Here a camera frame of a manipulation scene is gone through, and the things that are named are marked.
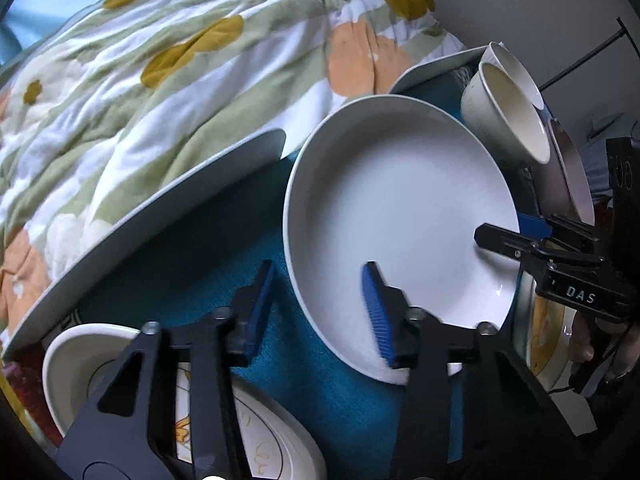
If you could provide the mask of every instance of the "wall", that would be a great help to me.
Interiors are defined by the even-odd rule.
[[[503,41],[541,85],[618,30],[620,16],[640,44],[640,19],[627,0],[435,0],[436,13],[468,46]],[[640,60],[618,40],[544,92],[577,144],[591,118],[640,115]]]

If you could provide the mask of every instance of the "hand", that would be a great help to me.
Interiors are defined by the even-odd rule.
[[[627,327],[626,324],[614,324],[601,319],[597,319],[596,324],[604,332],[619,336],[625,332]],[[575,363],[591,361],[593,359],[593,347],[590,343],[591,334],[587,322],[580,312],[576,312],[572,325],[571,339],[569,339],[569,359]],[[616,378],[626,374],[634,367],[638,356],[640,356],[640,324],[635,323],[620,344],[607,376]]]

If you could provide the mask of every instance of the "bolt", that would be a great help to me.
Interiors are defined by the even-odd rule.
[[[154,335],[160,332],[160,323],[157,321],[147,321],[142,326],[142,332],[147,335]]]
[[[489,323],[488,321],[478,323],[476,329],[478,330],[478,333],[480,335],[496,335],[498,333],[498,329],[495,327],[495,325],[493,323]]]
[[[412,306],[406,312],[406,318],[408,321],[422,321],[425,317],[427,317],[427,313],[418,306]]]
[[[231,317],[231,314],[231,309],[228,306],[219,306],[216,310],[213,311],[213,317],[218,321],[228,319],[229,317]]]

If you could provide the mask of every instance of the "white tray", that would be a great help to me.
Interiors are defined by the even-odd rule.
[[[259,168],[279,160],[281,129],[253,134],[175,179],[122,218],[58,280],[51,283],[4,345],[2,358],[44,338],[96,283],[146,241]]]

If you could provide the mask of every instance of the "ceramic bowl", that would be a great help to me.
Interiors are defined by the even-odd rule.
[[[65,435],[82,404],[138,330],[90,323],[70,328],[47,349],[42,373],[47,405]],[[177,457],[191,462],[190,364],[178,364],[175,437]],[[254,477],[324,480],[324,459],[306,430],[273,399],[233,377],[242,441]]]
[[[546,164],[545,127],[516,83],[494,65],[481,62],[460,102],[466,126],[501,165]]]
[[[533,78],[522,63],[500,43],[495,41],[489,43],[484,54],[482,54],[481,61],[488,62],[506,72],[514,83],[518,85],[518,88],[522,90],[522,93],[526,95],[531,104],[538,110],[544,109],[545,102]]]

